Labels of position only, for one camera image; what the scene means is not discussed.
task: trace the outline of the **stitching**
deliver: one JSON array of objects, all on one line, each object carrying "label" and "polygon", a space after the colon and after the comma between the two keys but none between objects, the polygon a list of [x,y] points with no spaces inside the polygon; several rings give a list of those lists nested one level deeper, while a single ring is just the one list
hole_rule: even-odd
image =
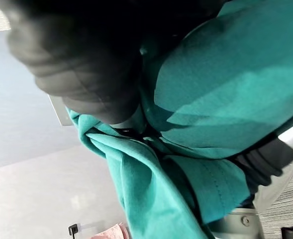
[{"label": "stitching", "polygon": [[222,199],[222,196],[221,196],[221,192],[219,190],[219,186],[217,184],[217,181],[215,179],[215,177],[213,176],[213,173],[210,171],[210,169],[205,165],[205,164],[202,164],[202,166],[204,166],[204,168],[208,171],[208,173],[210,174],[211,178],[214,180],[214,183],[215,183],[215,187],[217,189],[217,192],[218,192],[218,195],[219,195],[219,198],[220,198],[220,202],[221,202],[221,205],[222,205],[222,209],[223,209],[223,213],[225,214],[225,204],[224,204],[224,201]]},{"label": "stitching", "polygon": [[[219,164],[217,164],[217,167],[218,167],[219,171],[221,172],[222,177],[226,179],[227,177],[226,177],[224,171],[222,170],[222,168],[220,167]],[[229,192],[231,192],[228,180],[225,180],[225,182],[226,182],[226,185],[228,187]],[[232,198],[232,202],[235,202],[234,195],[232,193],[230,193],[230,195],[231,195],[231,198]]]}]

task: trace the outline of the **white wall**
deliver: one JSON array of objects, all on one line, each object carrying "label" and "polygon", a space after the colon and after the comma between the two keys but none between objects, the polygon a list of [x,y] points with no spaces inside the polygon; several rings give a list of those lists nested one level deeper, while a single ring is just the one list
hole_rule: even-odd
[{"label": "white wall", "polygon": [[0,31],[0,167],[80,145],[73,127],[62,127],[33,76],[9,53]]},{"label": "white wall", "polygon": [[90,239],[125,216],[106,161],[83,146],[0,168],[0,239]]}]

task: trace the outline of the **dark clothing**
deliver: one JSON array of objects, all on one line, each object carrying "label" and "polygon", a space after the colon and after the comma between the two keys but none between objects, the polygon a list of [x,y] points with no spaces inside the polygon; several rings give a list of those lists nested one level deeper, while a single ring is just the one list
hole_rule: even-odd
[{"label": "dark clothing", "polygon": [[223,0],[0,0],[12,54],[36,85],[108,124],[139,104],[144,35],[181,39],[217,15]]}]

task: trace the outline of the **person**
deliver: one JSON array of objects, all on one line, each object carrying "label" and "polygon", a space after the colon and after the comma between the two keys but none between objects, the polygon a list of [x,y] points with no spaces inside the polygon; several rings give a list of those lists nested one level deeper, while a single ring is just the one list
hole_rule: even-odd
[{"label": "person", "polygon": [[[11,26],[10,51],[35,76],[39,89],[116,127],[139,109],[143,40],[151,36],[163,52],[170,51],[217,16],[225,2],[0,0],[0,9]],[[279,176],[293,160],[293,148],[271,134],[229,160],[246,174],[251,197],[241,206],[251,207],[258,186],[270,185],[271,175]]]}]

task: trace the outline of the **gray wall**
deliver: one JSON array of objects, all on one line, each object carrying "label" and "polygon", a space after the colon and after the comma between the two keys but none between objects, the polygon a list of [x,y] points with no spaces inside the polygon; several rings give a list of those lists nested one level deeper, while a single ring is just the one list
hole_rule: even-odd
[{"label": "gray wall", "polygon": [[0,31],[0,167],[80,145],[73,126],[62,127],[48,96],[11,57]]}]

